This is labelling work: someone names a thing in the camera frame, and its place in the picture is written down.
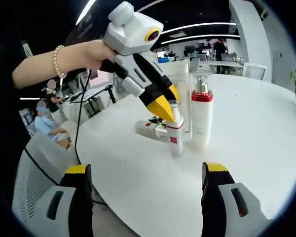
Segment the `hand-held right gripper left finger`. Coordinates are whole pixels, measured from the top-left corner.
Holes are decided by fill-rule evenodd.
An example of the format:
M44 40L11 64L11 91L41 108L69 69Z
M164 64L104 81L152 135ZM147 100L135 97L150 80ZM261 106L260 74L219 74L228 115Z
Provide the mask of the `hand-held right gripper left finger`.
M36 237L92 237L91 165L66 170L60 184L38 200L32 216Z

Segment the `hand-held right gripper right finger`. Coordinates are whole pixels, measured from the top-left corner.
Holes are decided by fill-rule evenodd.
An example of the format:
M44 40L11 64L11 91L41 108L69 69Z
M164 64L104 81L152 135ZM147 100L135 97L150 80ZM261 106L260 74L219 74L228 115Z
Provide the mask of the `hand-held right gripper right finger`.
M259 199L219 163L202 164L203 237L257 237L269 224Z

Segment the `person's left hand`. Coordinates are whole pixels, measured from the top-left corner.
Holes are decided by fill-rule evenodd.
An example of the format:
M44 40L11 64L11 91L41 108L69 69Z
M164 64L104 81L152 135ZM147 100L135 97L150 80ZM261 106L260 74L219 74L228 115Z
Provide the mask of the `person's left hand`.
M117 53L108 47L103 40L86 42L84 53L84 66L92 70L114 72L114 60Z

